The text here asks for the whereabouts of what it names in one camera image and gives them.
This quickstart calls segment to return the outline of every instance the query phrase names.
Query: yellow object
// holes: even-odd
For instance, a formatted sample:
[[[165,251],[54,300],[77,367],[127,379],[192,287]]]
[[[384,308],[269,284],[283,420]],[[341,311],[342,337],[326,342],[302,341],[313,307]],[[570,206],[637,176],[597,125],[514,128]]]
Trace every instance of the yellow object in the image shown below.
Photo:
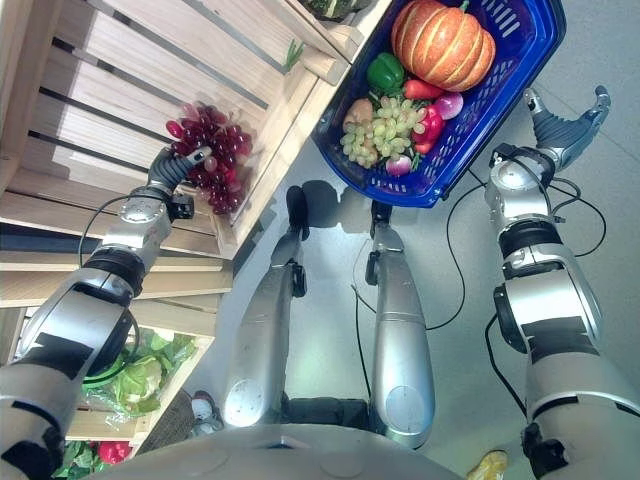
[[[507,453],[503,450],[492,450],[467,473],[467,480],[502,480],[506,469]]]

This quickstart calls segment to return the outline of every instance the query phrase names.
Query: plastic basket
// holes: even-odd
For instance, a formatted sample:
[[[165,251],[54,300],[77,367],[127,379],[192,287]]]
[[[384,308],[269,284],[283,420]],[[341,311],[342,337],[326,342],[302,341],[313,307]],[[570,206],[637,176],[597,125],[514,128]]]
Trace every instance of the plastic basket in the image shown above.
[[[380,202],[431,208],[462,176],[520,100],[523,90],[562,42],[566,22],[559,0],[475,0],[469,12],[491,33],[496,58],[484,80],[463,93],[465,105],[447,122],[420,167],[402,177],[382,167],[367,170],[350,162],[339,140],[342,119],[357,98],[367,95],[366,69],[382,51],[391,52],[393,21],[408,0],[391,4],[347,78],[325,110],[313,139],[333,170],[362,194]],[[444,1],[450,6],[460,2]]]

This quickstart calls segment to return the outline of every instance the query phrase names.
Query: green grapes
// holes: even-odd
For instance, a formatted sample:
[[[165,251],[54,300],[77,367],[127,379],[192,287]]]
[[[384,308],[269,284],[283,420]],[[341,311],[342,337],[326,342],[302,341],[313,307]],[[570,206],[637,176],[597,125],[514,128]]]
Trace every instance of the green grapes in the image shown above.
[[[424,132],[420,122],[425,116],[426,110],[415,110],[409,99],[382,97],[371,122],[345,125],[345,135],[340,139],[342,151],[350,161],[371,168],[381,159],[396,157],[409,148],[411,132]]]

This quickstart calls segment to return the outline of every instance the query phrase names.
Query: gray floor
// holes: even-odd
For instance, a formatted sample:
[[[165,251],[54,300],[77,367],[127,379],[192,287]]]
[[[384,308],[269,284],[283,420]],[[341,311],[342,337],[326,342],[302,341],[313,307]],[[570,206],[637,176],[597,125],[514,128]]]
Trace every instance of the gray floor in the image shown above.
[[[564,3],[568,32],[564,43],[535,83],[547,106],[576,117],[593,102],[593,88],[602,83],[613,99],[612,112],[589,150],[564,176],[578,182],[586,199],[598,204],[609,232],[603,246],[580,264],[605,313],[604,351],[640,385],[640,6],[635,0],[595,4]],[[531,122],[521,104],[511,114],[475,165],[486,178],[491,148],[500,142],[532,145]],[[290,396],[363,397],[354,328],[352,274],[365,298],[375,303],[375,291],[364,284],[369,201],[354,195],[325,164],[315,145],[307,142],[263,215],[265,230],[238,273],[218,316],[217,340],[190,378],[187,388],[209,390],[219,399],[237,325],[279,235],[286,228],[284,195],[290,185],[325,180],[338,192],[340,223],[313,229],[304,243],[309,293],[292,305],[287,392]],[[401,210],[393,224],[402,236],[423,309],[431,324],[448,318],[461,295],[460,280],[447,251],[446,216],[455,200],[474,186],[466,175],[450,200],[431,210]],[[583,206],[563,211],[559,226],[576,252],[590,248],[600,234],[599,219]],[[507,479],[533,478],[519,447],[523,419],[492,373],[482,333],[493,313],[491,293],[500,282],[500,258],[480,191],[463,201],[451,224],[453,248],[467,280],[467,301],[460,317],[429,336],[435,374],[437,415],[431,437],[421,451],[465,474],[489,449],[505,448]],[[371,369],[373,316],[362,311],[362,340]],[[493,335],[498,363],[522,392],[525,361]]]

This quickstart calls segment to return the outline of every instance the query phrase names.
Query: pumpkin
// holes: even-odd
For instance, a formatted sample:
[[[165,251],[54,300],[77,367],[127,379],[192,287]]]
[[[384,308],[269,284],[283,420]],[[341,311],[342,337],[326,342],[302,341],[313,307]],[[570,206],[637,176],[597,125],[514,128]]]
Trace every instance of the pumpkin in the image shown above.
[[[477,85],[487,74],[496,45],[478,20],[435,0],[413,0],[398,14],[391,30],[393,53],[407,70],[451,92]]]

